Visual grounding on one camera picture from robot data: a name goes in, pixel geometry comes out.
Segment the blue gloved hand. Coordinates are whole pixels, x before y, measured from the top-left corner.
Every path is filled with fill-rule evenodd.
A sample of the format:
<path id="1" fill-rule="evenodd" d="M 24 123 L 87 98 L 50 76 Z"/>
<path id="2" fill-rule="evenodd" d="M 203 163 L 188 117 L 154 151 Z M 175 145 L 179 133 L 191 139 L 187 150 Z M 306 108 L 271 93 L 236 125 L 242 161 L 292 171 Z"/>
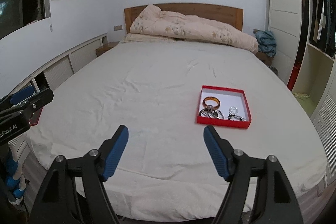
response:
<path id="1" fill-rule="evenodd" d="M 12 205 L 20 205 L 26 191 L 26 180 L 22 173 L 22 166 L 19 164 L 18 156 L 13 145 L 9 144 L 9 150 L 6 157 L 6 187 L 14 200 L 9 202 Z"/>

